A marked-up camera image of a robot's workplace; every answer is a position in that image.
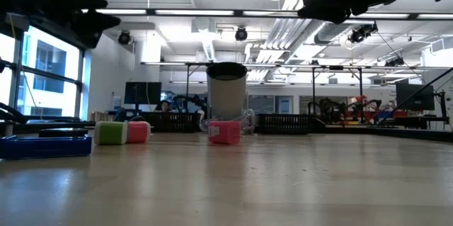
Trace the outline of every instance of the blue tray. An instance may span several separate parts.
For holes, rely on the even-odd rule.
[[[91,137],[3,137],[0,159],[29,159],[87,156],[91,154]]]

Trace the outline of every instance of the cylindrical container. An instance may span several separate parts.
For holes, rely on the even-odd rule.
[[[127,123],[105,122],[96,123],[94,143],[97,145],[122,145],[127,141]]]
[[[147,122],[128,122],[129,134],[127,143],[143,143],[148,142],[151,134],[151,126]]]
[[[235,62],[220,62],[210,65],[206,73],[212,116],[222,120],[239,117],[246,96],[247,68]]]

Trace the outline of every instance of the window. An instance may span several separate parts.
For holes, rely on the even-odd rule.
[[[0,34],[0,57],[2,60],[12,62],[14,58],[14,38]],[[9,91],[11,89],[11,76],[12,71],[5,68],[0,73],[0,102],[9,104]]]
[[[0,73],[0,102],[5,105],[9,104],[9,91],[11,89],[11,69],[5,68],[2,73]]]
[[[42,107],[31,107],[30,115],[47,115],[47,116],[61,116],[63,113],[62,109],[59,108],[42,108]]]
[[[30,27],[23,36],[22,64],[17,106],[24,115],[74,116],[76,84],[57,77],[77,79],[80,51],[51,35]],[[48,72],[56,77],[45,77]]]
[[[22,64],[42,71],[77,79],[80,51],[68,43],[30,27],[25,32]]]

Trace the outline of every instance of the spotlight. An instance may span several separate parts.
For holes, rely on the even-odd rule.
[[[389,61],[385,62],[385,67],[397,67],[397,66],[403,66],[404,64],[405,63],[404,63],[403,58],[397,57],[394,60],[389,60]]]
[[[121,34],[118,37],[118,42],[121,45],[130,45],[134,42],[134,39],[130,36],[129,30],[121,30]]]
[[[234,36],[236,41],[242,42],[247,39],[247,31],[245,27],[239,27]]]
[[[361,26],[359,29],[353,30],[351,36],[348,37],[348,40],[351,43],[360,43],[365,40],[365,38],[368,38],[371,34],[377,31],[378,28],[376,22],[374,22],[374,24],[372,25],[366,24]]]

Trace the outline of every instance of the metal frame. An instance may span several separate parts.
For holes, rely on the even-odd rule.
[[[5,60],[1,61],[2,64],[5,64],[5,66],[8,67],[9,69],[11,69],[11,71],[12,71],[10,95],[9,95],[9,100],[8,100],[9,106],[17,109],[17,100],[18,100],[18,92],[19,92],[19,82],[21,80],[21,73],[27,72],[27,73],[36,74],[36,75],[39,75],[42,77],[47,77],[47,78],[54,79],[54,80],[65,81],[65,82],[69,82],[71,84],[76,84],[78,92],[76,92],[74,117],[79,117],[80,106],[81,106],[81,89],[82,89],[81,80],[82,80],[82,74],[83,74],[83,70],[84,70],[83,62],[84,62],[84,57],[85,57],[85,50],[72,43],[69,43],[70,45],[76,46],[80,50],[78,77],[77,77],[77,80],[75,80],[75,79],[72,79],[69,77],[61,76],[58,74],[53,74],[50,72],[46,72],[43,70],[39,70],[39,69],[35,69],[32,67],[22,65],[23,38],[24,38],[23,31],[22,30],[16,31],[16,39],[14,42],[13,62],[7,62]]]
[[[17,109],[17,97],[19,94],[19,81],[21,80],[21,67],[22,67],[22,39],[14,41],[14,57],[13,64],[10,69],[12,70],[11,75],[11,87],[9,92],[9,106]]]
[[[82,89],[83,89],[83,74],[84,74],[84,58],[85,58],[85,50],[80,50],[79,53],[79,71],[77,73],[77,81],[76,81],[76,87],[77,87],[77,92],[76,92],[76,106],[74,109],[74,117],[79,117],[80,116],[80,107],[81,107],[81,95],[82,95]]]

